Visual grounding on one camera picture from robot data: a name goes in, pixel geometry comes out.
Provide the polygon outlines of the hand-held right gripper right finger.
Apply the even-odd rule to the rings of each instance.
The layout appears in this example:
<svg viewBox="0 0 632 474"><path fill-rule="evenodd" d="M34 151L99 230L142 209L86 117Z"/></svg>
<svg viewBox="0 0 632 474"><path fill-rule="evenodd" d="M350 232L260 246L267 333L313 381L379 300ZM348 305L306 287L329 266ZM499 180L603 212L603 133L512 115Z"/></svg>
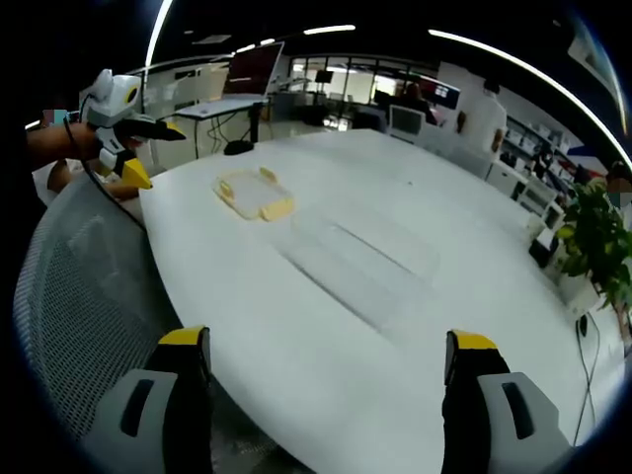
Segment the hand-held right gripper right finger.
<svg viewBox="0 0 632 474"><path fill-rule="evenodd" d="M557 407L480 334L446 333L441 413L443 473L557 473L574 453Z"/></svg>

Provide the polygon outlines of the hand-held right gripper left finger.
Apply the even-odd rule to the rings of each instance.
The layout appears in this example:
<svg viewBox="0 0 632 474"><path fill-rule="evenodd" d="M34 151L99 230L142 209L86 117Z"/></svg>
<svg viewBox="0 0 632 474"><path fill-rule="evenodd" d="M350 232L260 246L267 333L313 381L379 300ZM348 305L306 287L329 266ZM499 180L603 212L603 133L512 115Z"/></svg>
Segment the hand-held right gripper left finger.
<svg viewBox="0 0 632 474"><path fill-rule="evenodd" d="M81 444L99 473L211 473L210 331L160 339L97 405Z"/></svg>

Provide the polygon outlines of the person's left hand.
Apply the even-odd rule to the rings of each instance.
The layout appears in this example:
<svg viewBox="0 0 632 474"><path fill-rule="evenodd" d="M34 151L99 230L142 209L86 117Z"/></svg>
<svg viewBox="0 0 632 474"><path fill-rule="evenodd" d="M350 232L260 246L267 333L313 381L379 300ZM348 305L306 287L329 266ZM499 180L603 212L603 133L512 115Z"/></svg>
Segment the person's left hand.
<svg viewBox="0 0 632 474"><path fill-rule="evenodd" d="M66 144L68 148L61 153L62 158L75 158L87 160L88 158L98 158L103 146L96 131L87 123L64 124L66 132ZM135 154L136 149L142 144L133 138L118 136L119 144Z"/></svg>

